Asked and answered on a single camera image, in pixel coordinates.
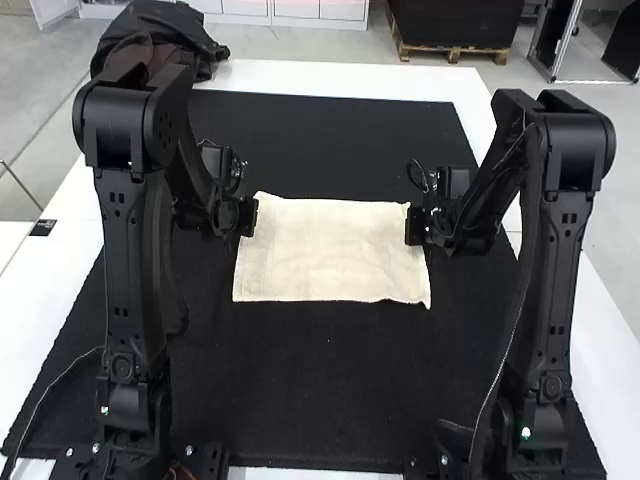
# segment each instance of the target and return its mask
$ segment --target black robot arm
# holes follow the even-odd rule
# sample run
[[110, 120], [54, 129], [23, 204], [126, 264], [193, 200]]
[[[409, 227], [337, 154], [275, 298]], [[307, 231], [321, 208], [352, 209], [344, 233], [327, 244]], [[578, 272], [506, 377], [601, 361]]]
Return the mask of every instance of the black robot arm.
[[613, 163], [615, 131], [563, 91], [543, 91], [535, 101], [498, 90], [491, 105], [496, 134], [473, 181], [464, 169], [408, 167], [424, 195], [408, 211], [405, 242], [448, 255], [486, 254], [520, 192], [520, 273], [496, 375], [475, 425], [438, 423], [440, 477], [566, 480], [573, 478], [565, 467], [577, 409], [569, 346], [578, 262], [595, 194]]
[[[176, 304], [186, 309], [171, 268], [174, 221], [207, 236], [252, 236], [258, 208], [256, 200], [240, 196], [245, 164], [233, 151], [210, 141], [196, 144], [187, 113], [193, 78], [182, 65], [167, 65], [153, 78], [142, 63], [119, 65], [76, 97], [74, 134], [94, 170], [104, 229], [100, 453], [77, 449], [73, 462], [57, 462], [51, 478], [93, 480], [104, 472], [102, 478], [158, 480], [169, 472], [165, 328], [175, 323]], [[83, 455], [87, 462], [78, 461]], [[200, 467], [213, 471], [192, 466], [194, 473]]]

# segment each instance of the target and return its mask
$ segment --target white table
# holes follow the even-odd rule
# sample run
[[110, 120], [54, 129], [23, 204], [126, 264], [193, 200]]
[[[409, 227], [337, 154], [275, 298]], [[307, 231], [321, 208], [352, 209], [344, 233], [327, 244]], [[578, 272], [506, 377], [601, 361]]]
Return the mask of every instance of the white table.
[[0, 275], [32, 227], [33, 222], [0, 222]]
[[[478, 162], [495, 130], [491, 96], [471, 68], [233, 60], [198, 88], [453, 102]], [[58, 219], [52, 233], [27, 237], [0, 277], [0, 384], [11, 386], [0, 395], [0, 438], [18, 414], [102, 246], [91, 173], [80, 158], [42, 216]], [[519, 209], [514, 206], [504, 226], [516, 252], [520, 225]], [[640, 345], [584, 254], [572, 333], [574, 393], [609, 480], [637, 478]], [[0, 468], [4, 461], [0, 457]], [[52, 467], [52, 461], [20, 461], [13, 479], [45, 480]], [[230, 478], [382, 480], [399, 476], [234, 468]]]

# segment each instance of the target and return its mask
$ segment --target metal bracket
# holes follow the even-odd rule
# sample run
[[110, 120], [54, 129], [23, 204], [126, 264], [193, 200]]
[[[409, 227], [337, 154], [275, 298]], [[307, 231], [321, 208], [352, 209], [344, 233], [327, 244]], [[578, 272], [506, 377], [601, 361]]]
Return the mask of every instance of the metal bracket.
[[429, 476], [428, 473], [423, 460], [415, 457], [407, 457], [404, 459], [403, 480], [425, 480]]
[[[49, 479], [101, 480], [102, 478], [107, 478], [108, 480], [131, 480], [132, 478], [138, 478], [135, 476], [137, 474], [134, 473], [134, 476], [131, 477], [127, 475], [124, 469], [118, 468], [117, 457], [112, 472], [103, 477], [106, 462], [110, 459], [109, 450], [102, 448], [99, 443], [72, 445], [60, 452]], [[229, 452], [218, 442], [211, 442], [201, 447], [187, 445], [179, 455], [174, 457], [172, 466], [174, 471], [177, 472], [180, 472], [181, 469], [188, 470], [191, 476], [198, 480], [227, 480], [229, 475]], [[189, 478], [189, 476], [177, 476], [177, 478]]]

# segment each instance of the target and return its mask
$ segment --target gray floor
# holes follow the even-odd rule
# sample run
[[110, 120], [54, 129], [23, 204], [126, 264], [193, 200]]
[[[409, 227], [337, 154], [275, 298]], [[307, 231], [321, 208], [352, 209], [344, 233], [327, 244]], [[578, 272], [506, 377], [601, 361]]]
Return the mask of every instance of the gray floor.
[[[42, 34], [33, 19], [0, 16], [0, 157], [14, 159], [16, 173], [43, 205], [77, 158], [69, 121], [71, 100], [65, 99], [86, 75], [105, 25], [69, 19]], [[239, 25], [207, 28], [216, 40], [230, 46], [234, 58], [400, 63], [378, 1], [373, 2], [367, 32]], [[508, 87], [537, 95], [549, 86], [526, 60], [532, 31], [526, 26], [519, 29], [506, 67], [496, 67], [483, 56], [464, 55], [460, 66], [477, 68], [492, 92]], [[615, 78], [598, 61], [601, 48], [597, 36], [583, 28], [570, 45], [570, 59], [560, 78]], [[446, 65], [446, 60], [440, 55], [422, 55], [412, 57], [411, 65]], [[636, 211], [640, 203], [636, 186], [640, 144], [635, 123], [640, 86], [561, 87], [603, 111], [616, 125], [616, 163], [597, 197], [584, 248], [640, 339], [640, 296], [636, 293], [640, 291], [640, 215]], [[15, 181], [2, 175], [0, 220], [35, 219], [38, 215], [38, 208]]]

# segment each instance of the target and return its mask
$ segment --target black rubber mat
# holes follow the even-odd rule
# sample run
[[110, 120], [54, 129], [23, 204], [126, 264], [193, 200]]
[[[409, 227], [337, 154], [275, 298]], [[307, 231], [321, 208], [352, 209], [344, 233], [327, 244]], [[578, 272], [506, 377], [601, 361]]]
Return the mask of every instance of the black rubber mat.
[[[419, 200], [405, 162], [474, 167], [445, 103], [196, 92], [199, 138], [233, 145], [252, 190], [288, 197]], [[472, 425], [493, 377], [516, 277], [504, 234], [486, 257], [430, 257], [433, 305], [231, 302], [236, 244], [177, 231], [174, 269], [191, 307], [171, 365], [177, 445], [220, 440], [238, 465], [397, 472], [433, 451], [437, 418]], [[87, 277], [3, 452], [34, 402], [104, 334], [102, 256]], [[26, 453], [54, 457], [97, 429], [97, 360], [51, 398]], [[572, 468], [601, 471], [577, 421]]]

